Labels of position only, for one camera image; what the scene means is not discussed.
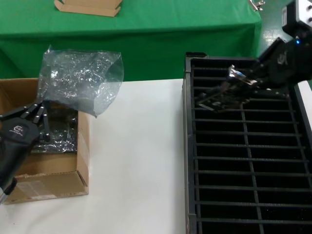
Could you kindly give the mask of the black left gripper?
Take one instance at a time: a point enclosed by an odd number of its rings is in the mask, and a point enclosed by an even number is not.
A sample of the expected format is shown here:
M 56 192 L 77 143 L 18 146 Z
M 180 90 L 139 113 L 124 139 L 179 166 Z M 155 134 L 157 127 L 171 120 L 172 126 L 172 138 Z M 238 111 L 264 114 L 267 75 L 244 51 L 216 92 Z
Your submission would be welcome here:
M 0 120 L 4 121 L 0 130 L 0 188 L 3 195 L 10 195 L 17 184 L 14 176 L 35 143 L 38 139 L 49 142 L 51 134 L 47 108 L 42 102 L 1 114 Z

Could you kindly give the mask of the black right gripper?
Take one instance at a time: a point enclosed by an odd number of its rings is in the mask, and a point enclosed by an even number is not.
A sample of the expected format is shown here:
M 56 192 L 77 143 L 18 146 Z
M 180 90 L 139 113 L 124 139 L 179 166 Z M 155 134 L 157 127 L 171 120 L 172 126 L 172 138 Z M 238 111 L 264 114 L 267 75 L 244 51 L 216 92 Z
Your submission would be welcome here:
M 285 42 L 277 38 L 256 60 L 266 73 L 247 73 L 247 98 L 288 98 L 288 86 L 312 79 L 312 33 L 300 32 Z

